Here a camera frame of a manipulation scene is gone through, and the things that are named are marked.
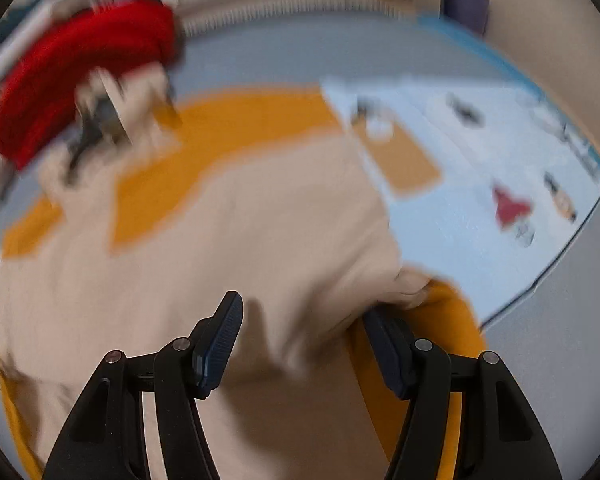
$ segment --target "beige cloth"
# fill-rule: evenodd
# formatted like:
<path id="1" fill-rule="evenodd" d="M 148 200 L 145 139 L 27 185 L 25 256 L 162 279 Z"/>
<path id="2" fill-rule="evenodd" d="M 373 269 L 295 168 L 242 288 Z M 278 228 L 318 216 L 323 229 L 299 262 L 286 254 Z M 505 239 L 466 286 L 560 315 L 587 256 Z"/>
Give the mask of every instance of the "beige cloth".
<path id="1" fill-rule="evenodd" d="M 116 156 L 91 153 L 74 188 L 66 150 L 50 153 L 40 181 L 64 220 L 0 268 L 0 369 L 21 381 L 37 457 L 107 351 L 155 352 L 237 290 L 245 318 L 227 373 L 198 403 L 220 475 L 381 478 L 386 458 L 340 335 L 375 300 L 419 303 L 428 278 L 401 267 L 351 140 L 315 131 L 220 164 L 159 230 L 112 252 L 116 176 L 173 144 L 148 131 Z M 146 426 L 159 480 L 151 409 Z"/>

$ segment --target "red cloth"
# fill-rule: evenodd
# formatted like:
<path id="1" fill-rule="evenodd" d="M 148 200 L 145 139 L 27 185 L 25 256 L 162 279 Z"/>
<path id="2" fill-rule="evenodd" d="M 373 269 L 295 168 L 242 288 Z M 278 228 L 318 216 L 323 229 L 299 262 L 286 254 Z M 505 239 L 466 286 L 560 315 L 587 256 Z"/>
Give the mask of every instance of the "red cloth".
<path id="1" fill-rule="evenodd" d="M 75 118 L 74 92 L 96 67 L 114 76 L 175 56 L 173 12 L 153 0 L 88 10 L 44 35 L 5 80 L 0 154 L 20 170 Z"/>
<path id="2" fill-rule="evenodd" d="M 531 202 L 513 199 L 507 190 L 500 186 L 493 187 L 493 198 L 498 205 L 496 219 L 503 229 L 512 225 L 518 218 L 526 218 L 533 210 Z"/>

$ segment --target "purple box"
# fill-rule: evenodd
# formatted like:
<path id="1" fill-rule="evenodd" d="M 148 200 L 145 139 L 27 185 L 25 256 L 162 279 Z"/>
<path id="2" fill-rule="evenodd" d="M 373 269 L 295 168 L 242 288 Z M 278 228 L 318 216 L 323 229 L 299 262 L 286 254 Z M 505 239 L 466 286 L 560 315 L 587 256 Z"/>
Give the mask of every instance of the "purple box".
<path id="1" fill-rule="evenodd" d="M 489 0 L 442 0 L 442 15 L 484 36 L 489 16 Z"/>

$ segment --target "red figure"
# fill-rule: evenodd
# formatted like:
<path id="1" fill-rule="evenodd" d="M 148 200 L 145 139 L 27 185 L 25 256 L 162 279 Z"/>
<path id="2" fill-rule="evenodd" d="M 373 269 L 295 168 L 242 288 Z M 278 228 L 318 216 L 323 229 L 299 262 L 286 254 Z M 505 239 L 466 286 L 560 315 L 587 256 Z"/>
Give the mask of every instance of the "red figure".
<path id="1" fill-rule="evenodd" d="M 493 198 L 498 205 L 496 210 L 496 220 L 502 229 L 506 229 L 515 224 L 518 219 L 523 219 L 531 215 L 533 205 L 528 200 L 515 200 L 501 186 L 493 186 Z"/>

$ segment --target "metal screw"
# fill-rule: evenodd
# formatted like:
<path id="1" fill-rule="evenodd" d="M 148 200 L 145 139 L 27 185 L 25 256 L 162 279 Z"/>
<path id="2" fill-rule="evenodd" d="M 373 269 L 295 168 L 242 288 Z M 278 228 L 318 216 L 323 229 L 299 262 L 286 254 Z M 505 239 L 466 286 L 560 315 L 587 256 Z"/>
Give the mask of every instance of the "metal screw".
<path id="1" fill-rule="evenodd" d="M 428 352 L 433 348 L 433 343 L 428 339 L 418 339 L 416 341 L 416 348 L 418 350 L 422 350 L 423 352 Z"/>
<path id="2" fill-rule="evenodd" d="M 171 346 L 173 346 L 174 350 L 180 352 L 181 350 L 186 350 L 191 345 L 191 341 L 189 341 L 186 337 L 179 337 L 174 341 Z"/>
<path id="3" fill-rule="evenodd" d="M 498 357 L 498 354 L 496 354 L 496 352 L 485 352 L 484 354 L 482 354 L 482 358 L 487 361 L 490 365 L 494 365 L 496 364 L 500 358 Z"/>
<path id="4" fill-rule="evenodd" d="M 112 350 L 107 355 L 104 356 L 104 360 L 112 365 L 113 363 L 117 363 L 122 358 L 122 352 L 120 350 Z"/>

